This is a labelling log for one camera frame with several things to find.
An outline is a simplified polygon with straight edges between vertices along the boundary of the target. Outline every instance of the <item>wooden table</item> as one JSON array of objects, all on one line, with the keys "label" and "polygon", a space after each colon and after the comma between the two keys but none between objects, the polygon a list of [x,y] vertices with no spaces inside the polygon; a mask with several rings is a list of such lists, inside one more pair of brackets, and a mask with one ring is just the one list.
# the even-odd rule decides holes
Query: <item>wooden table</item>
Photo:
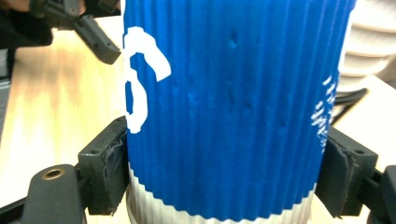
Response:
[{"label": "wooden table", "polygon": [[[120,17],[100,20],[121,46]],[[77,154],[113,119],[124,114],[122,58],[98,61],[74,32],[55,31],[49,47],[18,49],[0,147],[0,207],[25,197],[31,177],[55,164],[78,162]],[[376,77],[370,92],[334,126],[381,155],[378,169],[395,164],[396,91]],[[332,219],[318,200],[313,223],[365,223]],[[125,201],[114,217],[89,223],[129,223]]]}]

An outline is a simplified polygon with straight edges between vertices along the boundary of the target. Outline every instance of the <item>ribbed texture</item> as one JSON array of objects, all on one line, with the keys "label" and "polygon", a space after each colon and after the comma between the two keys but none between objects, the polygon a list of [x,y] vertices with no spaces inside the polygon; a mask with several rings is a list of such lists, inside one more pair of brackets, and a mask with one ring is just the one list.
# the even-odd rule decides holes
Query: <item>ribbed texture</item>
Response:
[{"label": "ribbed texture", "polygon": [[139,184],[138,178],[134,177],[134,171],[130,172],[131,185],[127,189],[128,215],[132,224],[295,224],[307,223],[310,217],[311,202],[314,191],[309,192],[308,197],[303,198],[299,204],[294,204],[291,209],[285,209],[281,215],[271,215],[268,218],[258,217],[253,221],[242,219],[238,222],[230,219],[219,221],[215,218],[204,219],[203,217],[190,216],[185,211],[177,211],[171,205],[163,204],[162,200],[154,199],[151,192],[145,191],[145,187]]},{"label": "ribbed texture", "polygon": [[[311,117],[335,94],[323,83],[336,84],[353,6],[127,1],[125,28],[152,35],[172,68],[157,82],[141,54],[131,59],[148,95],[141,132],[128,133],[139,183],[177,211],[220,221],[268,218],[300,203],[322,159]],[[126,94],[132,99],[128,83]],[[332,105],[324,106],[326,116]]]}]

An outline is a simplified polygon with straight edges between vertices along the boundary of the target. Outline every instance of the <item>screw hole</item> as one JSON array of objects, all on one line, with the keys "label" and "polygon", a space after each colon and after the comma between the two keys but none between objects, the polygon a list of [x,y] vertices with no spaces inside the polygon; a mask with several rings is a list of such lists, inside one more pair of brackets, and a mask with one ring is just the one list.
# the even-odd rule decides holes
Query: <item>screw hole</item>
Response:
[{"label": "screw hole", "polygon": [[72,15],[77,15],[78,11],[74,7],[70,7],[69,8],[69,13],[72,14]]},{"label": "screw hole", "polygon": [[99,154],[99,153],[100,153],[100,149],[98,149],[98,148],[93,149],[93,150],[90,151],[90,153],[91,153],[92,155]]},{"label": "screw hole", "polygon": [[45,180],[51,180],[51,179],[56,179],[63,174],[64,174],[64,169],[56,168],[44,173],[41,177]]},{"label": "screw hole", "polygon": [[358,153],[358,154],[364,154],[364,152],[362,150],[360,150],[360,149],[355,149],[355,152]]}]

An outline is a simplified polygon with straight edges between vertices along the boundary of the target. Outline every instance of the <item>black mechanical arm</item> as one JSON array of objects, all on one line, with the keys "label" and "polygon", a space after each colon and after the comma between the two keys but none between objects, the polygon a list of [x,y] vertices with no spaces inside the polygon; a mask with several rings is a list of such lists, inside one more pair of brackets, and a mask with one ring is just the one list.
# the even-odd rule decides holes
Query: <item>black mechanical arm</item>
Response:
[{"label": "black mechanical arm", "polygon": [[[99,8],[113,13],[117,0],[101,0]],[[78,0],[31,0],[30,14],[43,19],[50,27],[75,30],[96,57],[113,64],[120,56],[119,48],[107,37],[92,15],[79,15]]]},{"label": "black mechanical arm", "polygon": [[[78,153],[76,166],[62,164],[36,174],[28,196],[0,209],[0,223],[86,223],[91,215],[116,212],[129,183],[126,120],[115,119]],[[378,156],[334,128],[330,129],[316,190],[334,217],[358,216],[367,223],[396,224],[396,166],[375,169]]]}]

